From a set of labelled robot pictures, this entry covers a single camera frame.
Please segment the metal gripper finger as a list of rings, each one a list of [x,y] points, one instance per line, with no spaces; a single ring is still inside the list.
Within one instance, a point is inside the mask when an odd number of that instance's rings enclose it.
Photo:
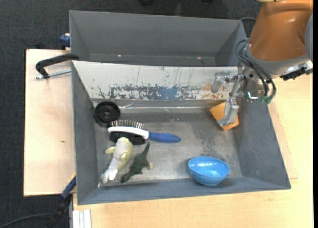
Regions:
[[[235,98],[229,98],[218,105],[221,118],[217,121],[220,126],[228,126],[236,120],[239,105]]]
[[[230,71],[216,72],[214,81],[211,83],[211,92],[217,93],[221,85],[228,83],[230,81],[230,74]]]

